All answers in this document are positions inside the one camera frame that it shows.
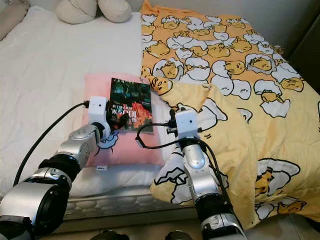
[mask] pink pillow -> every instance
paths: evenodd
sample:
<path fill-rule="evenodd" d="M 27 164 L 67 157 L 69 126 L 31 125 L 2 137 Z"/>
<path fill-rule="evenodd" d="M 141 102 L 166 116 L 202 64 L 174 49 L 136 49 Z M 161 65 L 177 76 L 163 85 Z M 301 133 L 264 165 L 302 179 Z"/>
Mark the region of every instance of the pink pillow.
<path fill-rule="evenodd" d="M 119 73 L 109 74 L 87 74 L 85 76 L 84 99 L 89 100 L 91 96 L 103 96 L 110 99 L 111 78 L 122 79 L 130 82 L 149 84 L 146 79 L 137 76 Z M 88 110 L 83 112 L 82 123 L 88 123 Z M 87 163 L 89 166 L 109 166 L 119 164 L 153 164 L 163 165 L 164 161 L 158 149 L 145 149 L 139 147 L 135 138 L 135 132 L 115 132 L 106 142 L 106 148 L 100 148 L 96 156 L 91 157 Z M 151 146 L 160 145 L 156 128 L 153 134 L 141 134 L 142 139 Z"/>

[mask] book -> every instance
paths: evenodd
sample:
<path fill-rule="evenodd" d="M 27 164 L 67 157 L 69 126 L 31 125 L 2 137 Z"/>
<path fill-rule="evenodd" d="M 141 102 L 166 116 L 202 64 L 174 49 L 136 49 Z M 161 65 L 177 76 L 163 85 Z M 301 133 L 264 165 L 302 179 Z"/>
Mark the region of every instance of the book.
<path fill-rule="evenodd" d="M 115 129 L 124 132 L 137 132 L 143 125 L 151 124 L 150 85 L 112 78 L 109 116 L 112 123 L 123 123 L 119 124 L 120 128 Z M 153 133 L 153 128 L 149 126 L 141 132 Z"/>

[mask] yellow blanket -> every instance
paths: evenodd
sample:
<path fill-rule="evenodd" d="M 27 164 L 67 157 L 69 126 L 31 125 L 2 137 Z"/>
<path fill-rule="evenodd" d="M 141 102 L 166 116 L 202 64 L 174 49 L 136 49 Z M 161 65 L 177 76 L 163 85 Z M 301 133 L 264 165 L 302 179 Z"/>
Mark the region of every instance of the yellow blanket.
<path fill-rule="evenodd" d="M 285 213 L 320 222 L 319 95 L 241 17 L 141 8 L 143 67 L 167 104 L 197 112 L 244 228 Z M 182 155 L 172 150 L 151 186 L 192 204 Z"/>

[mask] white bed sheet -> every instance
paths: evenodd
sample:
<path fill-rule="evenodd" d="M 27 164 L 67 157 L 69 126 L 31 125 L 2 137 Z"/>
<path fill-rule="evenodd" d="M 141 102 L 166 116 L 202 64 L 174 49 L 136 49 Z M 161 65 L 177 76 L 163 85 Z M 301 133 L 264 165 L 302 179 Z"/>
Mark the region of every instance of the white bed sheet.
<path fill-rule="evenodd" d="M 140 75 L 142 62 L 140 13 L 126 23 L 104 17 L 69 25 L 51 11 L 31 7 L 25 19 L 0 42 L 0 198 L 12 187 L 16 171 L 40 134 L 74 103 L 83 101 L 84 74 Z M 168 119 L 168 108 L 154 111 L 157 122 Z M 81 124 L 82 109 L 60 122 L 39 144 L 21 179 L 52 156 L 68 134 Z M 172 137 L 160 131 L 162 142 Z M 85 168 L 76 178 L 72 196 L 105 193 L 118 187 L 147 186 L 159 166 L 111 166 L 96 172 Z"/>

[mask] small label tag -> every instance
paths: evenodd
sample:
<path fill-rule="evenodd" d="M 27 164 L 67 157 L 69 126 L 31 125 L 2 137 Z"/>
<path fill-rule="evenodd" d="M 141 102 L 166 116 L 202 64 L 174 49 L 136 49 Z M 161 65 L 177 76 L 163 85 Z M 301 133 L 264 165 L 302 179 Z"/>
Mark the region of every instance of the small label tag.
<path fill-rule="evenodd" d="M 97 171 L 107 171 L 108 166 L 96 166 Z"/>

